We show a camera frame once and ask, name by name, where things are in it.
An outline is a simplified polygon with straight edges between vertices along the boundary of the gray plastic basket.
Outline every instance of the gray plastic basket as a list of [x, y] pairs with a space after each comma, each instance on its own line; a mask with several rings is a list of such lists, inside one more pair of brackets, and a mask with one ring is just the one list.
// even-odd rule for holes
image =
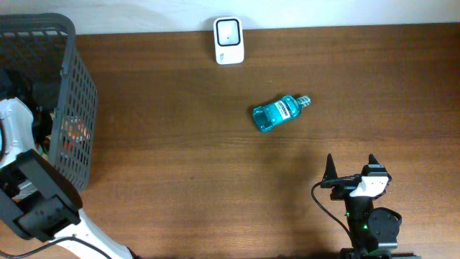
[[[75, 47], [73, 23], [61, 14], [0, 16], [0, 65], [32, 82], [60, 82], [48, 162], [83, 191], [89, 180], [98, 97]], [[21, 195], [33, 188], [25, 184]]]

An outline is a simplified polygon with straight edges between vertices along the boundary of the wooden table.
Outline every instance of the wooden table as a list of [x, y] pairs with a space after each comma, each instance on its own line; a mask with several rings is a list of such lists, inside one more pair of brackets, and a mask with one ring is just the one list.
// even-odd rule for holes
[[[212, 32], [78, 36], [98, 87], [89, 217], [150, 258], [273, 258], [349, 247], [310, 196], [374, 153], [393, 177], [375, 206], [403, 216], [398, 252], [460, 256], [460, 24], [245, 31], [217, 65]], [[261, 133], [285, 94], [301, 117]], [[344, 203], [318, 198], [342, 220]], [[2, 250], [39, 245], [1, 225]], [[36, 258], [74, 258], [54, 247]]]

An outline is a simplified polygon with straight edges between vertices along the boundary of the blue liquid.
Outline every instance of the blue liquid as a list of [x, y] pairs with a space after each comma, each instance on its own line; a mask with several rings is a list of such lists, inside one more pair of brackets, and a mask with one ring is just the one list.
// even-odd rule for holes
[[280, 124], [300, 116], [302, 109], [310, 105], [310, 98], [302, 96], [295, 99], [292, 96], [284, 96], [281, 100], [266, 106], [254, 109], [252, 116], [257, 127], [262, 132], [269, 132]]

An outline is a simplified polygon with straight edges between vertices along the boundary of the white panel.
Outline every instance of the white panel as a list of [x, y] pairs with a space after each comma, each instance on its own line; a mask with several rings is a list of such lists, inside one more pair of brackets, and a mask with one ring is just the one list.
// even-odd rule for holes
[[237, 16], [245, 29], [460, 22], [458, 0], [3, 0], [2, 14], [57, 12], [78, 34], [212, 30]]

